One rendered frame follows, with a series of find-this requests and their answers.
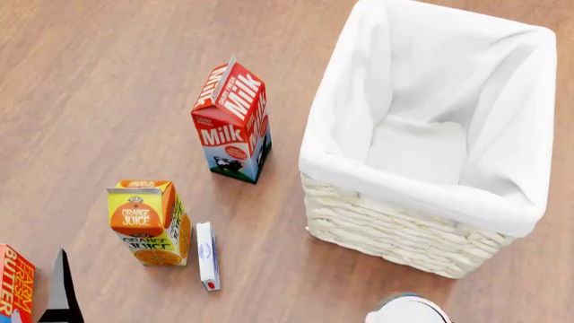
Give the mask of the white lined wicker basket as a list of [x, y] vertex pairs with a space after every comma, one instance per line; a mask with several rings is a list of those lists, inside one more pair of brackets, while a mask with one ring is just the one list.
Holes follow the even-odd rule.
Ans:
[[556, 70], [545, 27], [358, 0], [311, 106], [300, 171], [522, 238], [547, 205]]

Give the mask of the red milk carton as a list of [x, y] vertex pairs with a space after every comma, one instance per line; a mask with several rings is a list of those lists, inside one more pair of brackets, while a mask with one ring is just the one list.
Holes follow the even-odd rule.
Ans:
[[210, 171], [257, 183], [272, 148], [265, 83], [232, 56], [212, 70], [191, 110]]

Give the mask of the small white blue box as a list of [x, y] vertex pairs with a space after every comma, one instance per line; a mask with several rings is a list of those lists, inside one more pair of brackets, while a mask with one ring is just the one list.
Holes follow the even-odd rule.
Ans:
[[198, 264], [201, 282], [207, 291], [221, 290], [216, 238], [209, 222], [196, 225]]

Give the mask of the yellow orange juice carton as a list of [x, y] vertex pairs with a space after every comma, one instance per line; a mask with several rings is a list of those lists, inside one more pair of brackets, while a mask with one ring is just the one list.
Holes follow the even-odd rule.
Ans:
[[123, 179], [107, 192], [110, 228], [142, 265], [187, 265], [193, 226], [173, 182]]

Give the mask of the white woven wicker basket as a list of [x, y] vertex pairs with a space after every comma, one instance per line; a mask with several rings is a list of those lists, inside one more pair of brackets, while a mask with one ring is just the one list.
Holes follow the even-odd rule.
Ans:
[[306, 175], [300, 179], [311, 236], [402, 266], [461, 279], [514, 241], [512, 236], [370, 201]]

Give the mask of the white round robot part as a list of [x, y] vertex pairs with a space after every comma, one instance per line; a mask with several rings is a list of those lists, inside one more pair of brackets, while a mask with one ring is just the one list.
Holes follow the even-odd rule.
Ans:
[[413, 292], [389, 295], [370, 311], [364, 323], [454, 323], [436, 303]]

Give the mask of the red farm fresh butter box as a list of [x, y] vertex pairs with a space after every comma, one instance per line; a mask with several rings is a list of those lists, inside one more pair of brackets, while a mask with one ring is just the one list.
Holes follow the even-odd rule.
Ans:
[[0, 323], [32, 323], [35, 266], [0, 244]]

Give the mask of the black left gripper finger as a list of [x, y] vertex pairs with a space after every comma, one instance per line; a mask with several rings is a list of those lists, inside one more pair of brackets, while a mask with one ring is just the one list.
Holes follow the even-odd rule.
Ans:
[[64, 249], [58, 251], [49, 279], [48, 306], [39, 323], [84, 323]]

